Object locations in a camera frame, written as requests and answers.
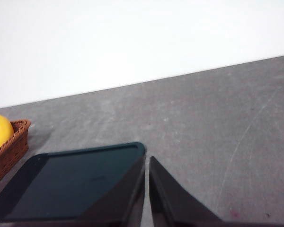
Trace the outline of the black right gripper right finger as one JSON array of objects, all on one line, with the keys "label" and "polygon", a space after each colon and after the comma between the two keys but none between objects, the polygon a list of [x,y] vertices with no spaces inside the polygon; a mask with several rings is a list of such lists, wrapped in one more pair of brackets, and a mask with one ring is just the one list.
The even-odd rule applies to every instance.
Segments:
[{"label": "black right gripper right finger", "polygon": [[150,157],[149,195],[158,227],[284,227],[284,180],[247,173],[218,177],[217,189],[186,190]]}]

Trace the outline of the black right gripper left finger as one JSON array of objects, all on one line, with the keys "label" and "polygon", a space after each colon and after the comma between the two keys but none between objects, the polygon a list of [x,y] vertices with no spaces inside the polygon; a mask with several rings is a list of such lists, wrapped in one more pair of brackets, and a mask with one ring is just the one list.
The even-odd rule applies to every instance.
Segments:
[{"label": "black right gripper left finger", "polygon": [[126,224],[144,181],[145,157],[141,157],[109,192],[88,207],[69,226],[121,227]]}]

